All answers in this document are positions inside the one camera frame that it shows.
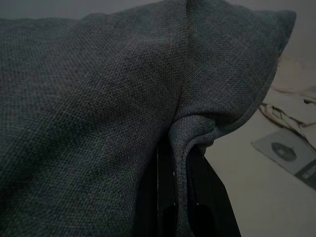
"cushion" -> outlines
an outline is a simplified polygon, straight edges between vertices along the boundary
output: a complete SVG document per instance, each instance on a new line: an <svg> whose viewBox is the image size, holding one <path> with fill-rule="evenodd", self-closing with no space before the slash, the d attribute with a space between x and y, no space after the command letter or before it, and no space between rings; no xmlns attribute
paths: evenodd
<svg viewBox="0 0 316 237"><path fill-rule="evenodd" d="M139 180L169 134L178 236L185 160L245 123L291 11L165 0L72 19L0 19L0 233L131 236Z"/></svg>

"gray upholstery fabric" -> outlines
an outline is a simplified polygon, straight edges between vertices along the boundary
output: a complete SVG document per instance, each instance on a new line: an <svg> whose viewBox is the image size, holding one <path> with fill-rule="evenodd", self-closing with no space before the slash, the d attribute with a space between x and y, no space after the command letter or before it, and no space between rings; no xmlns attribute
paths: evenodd
<svg viewBox="0 0 316 237"><path fill-rule="evenodd" d="M250 118L294 21L221 0L1 19L0 235L131 236L138 182L169 132L190 236L187 152Z"/></svg>

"woven fabric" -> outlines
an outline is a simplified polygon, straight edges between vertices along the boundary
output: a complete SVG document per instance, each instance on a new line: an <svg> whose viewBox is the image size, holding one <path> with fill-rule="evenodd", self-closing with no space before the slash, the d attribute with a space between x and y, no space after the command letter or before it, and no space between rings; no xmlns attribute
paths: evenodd
<svg viewBox="0 0 316 237"><path fill-rule="evenodd" d="M0 20L0 235L131 236L138 183L169 132L178 236L185 158L263 100L295 13L166 0L80 20Z"/></svg>

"gray cushion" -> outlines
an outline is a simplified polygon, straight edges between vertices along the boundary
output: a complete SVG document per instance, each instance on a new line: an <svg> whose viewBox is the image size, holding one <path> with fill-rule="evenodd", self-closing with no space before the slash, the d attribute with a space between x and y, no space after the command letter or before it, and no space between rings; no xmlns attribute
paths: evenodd
<svg viewBox="0 0 316 237"><path fill-rule="evenodd" d="M0 233L131 236L139 180L169 132L178 236L190 236L188 150L250 118L294 21L222 0L1 19Z"/></svg>

